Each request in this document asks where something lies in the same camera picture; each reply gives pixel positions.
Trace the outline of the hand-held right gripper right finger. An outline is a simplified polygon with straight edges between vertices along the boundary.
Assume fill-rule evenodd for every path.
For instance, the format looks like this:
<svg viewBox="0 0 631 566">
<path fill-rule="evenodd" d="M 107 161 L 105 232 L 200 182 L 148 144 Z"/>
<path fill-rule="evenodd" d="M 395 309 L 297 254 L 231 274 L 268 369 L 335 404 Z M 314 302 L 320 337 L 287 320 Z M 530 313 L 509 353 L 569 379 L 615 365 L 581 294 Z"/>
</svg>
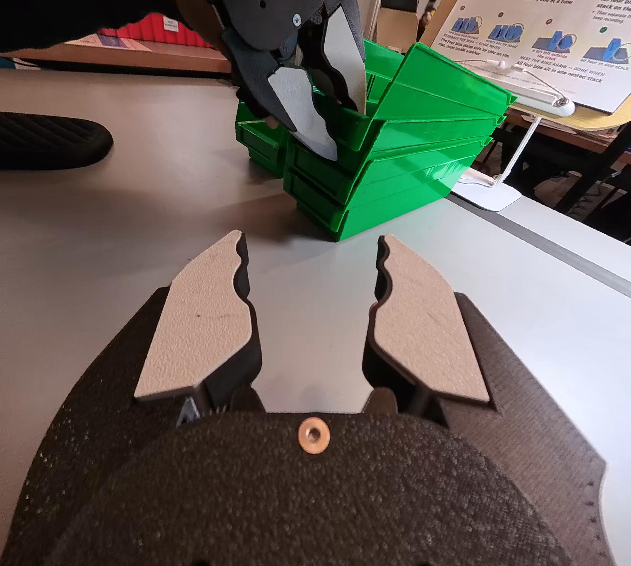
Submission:
<svg viewBox="0 0 631 566">
<path fill-rule="evenodd" d="M 399 413 L 423 416 L 440 399 L 488 408 L 492 398 L 450 283 L 392 234 L 377 241 L 375 302 L 362 373 L 390 390 Z"/>
</svg>

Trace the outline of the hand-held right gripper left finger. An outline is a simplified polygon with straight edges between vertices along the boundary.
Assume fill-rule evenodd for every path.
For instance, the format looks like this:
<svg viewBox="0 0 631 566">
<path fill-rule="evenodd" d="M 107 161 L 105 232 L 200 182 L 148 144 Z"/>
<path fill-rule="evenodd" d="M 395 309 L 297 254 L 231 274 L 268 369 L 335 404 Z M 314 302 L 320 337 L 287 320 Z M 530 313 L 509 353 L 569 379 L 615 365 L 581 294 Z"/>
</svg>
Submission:
<svg viewBox="0 0 631 566">
<path fill-rule="evenodd" d="M 141 403 L 190 397 L 193 413 L 228 408 L 262 368 L 248 299 L 246 236 L 234 230 L 191 260 L 170 284 L 134 390 Z"/>
</svg>

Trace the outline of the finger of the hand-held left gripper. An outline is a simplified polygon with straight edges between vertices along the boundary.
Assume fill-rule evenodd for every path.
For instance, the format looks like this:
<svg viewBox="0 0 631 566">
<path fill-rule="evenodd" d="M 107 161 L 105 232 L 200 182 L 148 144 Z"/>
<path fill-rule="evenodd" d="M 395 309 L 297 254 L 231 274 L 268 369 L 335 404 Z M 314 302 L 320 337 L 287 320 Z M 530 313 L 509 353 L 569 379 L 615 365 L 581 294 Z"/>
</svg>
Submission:
<svg viewBox="0 0 631 566">
<path fill-rule="evenodd" d="M 301 67 L 280 67 L 269 77 L 269 84 L 295 127 L 290 130 L 292 135 L 320 157 L 338 160 L 337 145 L 314 105 L 313 86 L 307 72 Z"/>
<path fill-rule="evenodd" d="M 341 5 L 327 20 L 321 48 L 324 66 L 319 77 L 320 89 L 345 107 L 365 114 L 365 60 Z"/>
</svg>

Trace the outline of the red ribbed crate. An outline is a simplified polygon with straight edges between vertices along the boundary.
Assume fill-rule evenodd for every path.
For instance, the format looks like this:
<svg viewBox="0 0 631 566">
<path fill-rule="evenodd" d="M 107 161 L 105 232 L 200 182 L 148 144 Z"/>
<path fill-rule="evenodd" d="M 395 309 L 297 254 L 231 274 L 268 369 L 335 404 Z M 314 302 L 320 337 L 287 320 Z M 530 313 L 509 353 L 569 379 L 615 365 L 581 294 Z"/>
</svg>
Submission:
<svg viewBox="0 0 631 566">
<path fill-rule="evenodd" d="M 213 48 L 201 36 L 183 23 L 159 13 L 151 13 L 137 23 L 119 29 L 101 29 L 101 35 L 132 39 L 135 41 L 158 42 L 197 48 Z"/>
</svg>

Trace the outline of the white sign stand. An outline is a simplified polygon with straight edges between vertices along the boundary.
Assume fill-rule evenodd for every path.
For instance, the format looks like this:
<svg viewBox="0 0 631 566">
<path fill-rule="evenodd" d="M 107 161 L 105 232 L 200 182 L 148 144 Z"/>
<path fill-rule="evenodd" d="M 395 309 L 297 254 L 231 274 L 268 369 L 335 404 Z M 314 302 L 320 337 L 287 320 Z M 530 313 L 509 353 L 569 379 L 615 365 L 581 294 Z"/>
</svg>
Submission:
<svg viewBox="0 0 631 566">
<path fill-rule="evenodd" d="M 476 207 L 493 213 L 502 211 L 522 197 L 519 191 L 506 185 L 505 180 L 534 135 L 541 119 L 540 116 L 534 117 L 531 126 L 500 175 L 491 177 L 474 168 L 469 168 L 458 179 L 452 193 Z"/>
</svg>

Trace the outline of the white clip bar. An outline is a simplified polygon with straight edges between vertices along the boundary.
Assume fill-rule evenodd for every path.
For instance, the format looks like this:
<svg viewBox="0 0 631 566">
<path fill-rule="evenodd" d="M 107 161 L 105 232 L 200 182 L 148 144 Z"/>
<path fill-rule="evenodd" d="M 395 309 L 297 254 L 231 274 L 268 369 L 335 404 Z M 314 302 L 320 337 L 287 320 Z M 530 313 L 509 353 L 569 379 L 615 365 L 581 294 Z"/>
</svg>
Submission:
<svg viewBox="0 0 631 566">
<path fill-rule="evenodd" d="M 516 97 L 516 105 L 559 118 L 571 117 L 576 112 L 576 105 L 570 97 L 526 66 L 509 65 L 504 60 L 494 59 L 465 59 L 456 63 L 480 71 L 489 81 L 510 91 Z"/>
</svg>

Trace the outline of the wooden side table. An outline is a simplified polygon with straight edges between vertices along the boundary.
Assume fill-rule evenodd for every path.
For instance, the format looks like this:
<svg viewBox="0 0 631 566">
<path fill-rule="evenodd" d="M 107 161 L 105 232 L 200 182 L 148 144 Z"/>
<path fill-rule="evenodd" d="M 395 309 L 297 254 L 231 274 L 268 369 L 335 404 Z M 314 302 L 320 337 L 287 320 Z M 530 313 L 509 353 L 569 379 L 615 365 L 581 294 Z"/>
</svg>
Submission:
<svg viewBox="0 0 631 566">
<path fill-rule="evenodd" d="M 511 109 L 507 111 L 505 117 L 508 123 L 522 128 L 529 128 L 534 120 L 534 116 L 531 114 L 521 113 Z M 626 126 L 627 124 L 623 124 L 616 128 L 587 131 L 561 125 L 560 123 L 543 118 L 535 132 L 539 135 L 549 136 L 566 144 L 577 146 L 583 150 L 588 150 L 589 152 L 603 153 Z"/>
</svg>

